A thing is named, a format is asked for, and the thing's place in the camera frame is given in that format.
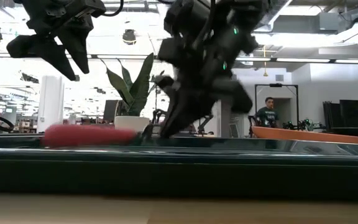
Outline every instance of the orange bowl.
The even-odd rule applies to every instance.
[[[358,144],[357,136],[346,136],[342,134],[316,133],[312,131],[297,131],[279,128],[264,128],[253,126],[252,132],[258,138],[282,139],[282,140],[304,140],[304,141],[324,141]]]

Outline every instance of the doorway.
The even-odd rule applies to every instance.
[[[274,109],[278,114],[280,123],[292,121],[291,98],[274,98]]]

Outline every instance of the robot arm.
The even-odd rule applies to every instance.
[[[13,58],[41,57],[69,80],[75,75],[65,55],[89,73],[86,38],[91,17],[105,14],[101,0],[14,0],[30,16],[35,35],[20,35],[7,46]],[[164,19],[172,38],[164,39],[158,58],[178,69],[175,79],[162,77],[157,85],[170,97],[160,136],[168,138],[211,114],[218,100],[232,104],[235,113],[252,107],[242,85],[231,80],[231,68],[242,50],[251,53],[258,43],[251,32],[270,7],[270,0],[176,0]],[[57,45],[58,37],[63,45]]]
[[[231,68],[241,50],[249,54],[258,46],[251,32],[269,6],[269,0],[176,0],[171,5],[164,29],[173,37],[162,41],[158,58],[176,67],[178,76],[157,83],[170,97],[162,138],[211,114],[218,100],[230,102],[235,113],[250,111],[252,100],[231,80]]]
[[[86,38],[93,29],[91,17],[106,12],[101,0],[14,0],[22,4],[30,20],[27,26],[34,35],[19,35],[7,45],[12,58],[40,57],[69,80],[74,71],[65,51],[83,73],[89,73]],[[58,37],[63,45],[55,42]]]

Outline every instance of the ceiling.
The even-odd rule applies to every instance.
[[[104,1],[109,11],[118,8],[119,1]],[[348,29],[351,20],[358,16],[358,0],[277,0],[277,6],[267,15],[267,22],[261,24],[254,33],[260,47],[253,53],[254,57],[306,57],[306,58],[358,58],[358,23]],[[315,21],[323,10],[329,9],[329,16],[339,24],[338,30],[327,32],[311,29],[310,22]],[[89,34],[87,48],[89,54],[110,55],[148,55],[158,53],[162,39],[169,37],[163,29],[163,19],[167,6],[156,1],[126,1],[122,13],[116,17],[100,17],[93,19],[94,29]],[[23,7],[0,7],[0,28],[3,40],[0,42],[0,54],[7,53],[6,45],[17,35],[31,35],[34,32],[26,26],[29,19]],[[125,29],[134,29],[137,36],[135,45],[127,45],[122,41]],[[111,70],[119,73],[120,66],[115,60],[107,60]],[[98,60],[89,60],[90,74],[82,74],[71,62],[75,73],[80,76],[79,82],[66,82],[65,108],[66,114],[79,112],[84,114],[103,114],[106,99],[118,99],[116,91],[110,86],[106,69]],[[124,65],[136,78],[141,61],[126,60]],[[236,63],[237,68],[286,68],[288,72],[301,66],[300,63]],[[172,66],[155,62],[152,74],[165,70],[165,74],[173,75]],[[40,79],[43,75],[59,75],[48,63],[41,59],[0,58],[0,86],[10,92],[18,93],[21,103],[17,105],[32,106],[36,110],[39,99],[39,85],[21,80],[21,72]],[[95,87],[102,88],[106,94],[97,93]],[[0,95],[7,91],[0,88]],[[168,98],[158,95],[157,107],[167,107]],[[155,95],[150,96],[145,116],[151,116],[155,108]]]

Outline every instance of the black surface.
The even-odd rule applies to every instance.
[[[358,128],[358,100],[340,100],[339,105],[344,126]]]
[[[349,111],[349,107],[353,107],[349,103],[353,102],[352,100],[341,100],[341,104],[323,102],[324,118],[329,133],[358,136],[358,117],[354,117],[354,112],[358,114],[358,111]]]
[[[1,192],[358,200],[358,145],[176,138],[52,150],[2,135]]]
[[[0,192],[358,200],[358,158],[5,151]]]
[[[114,121],[116,117],[117,104],[119,100],[106,100],[104,106],[103,120],[104,121]]]

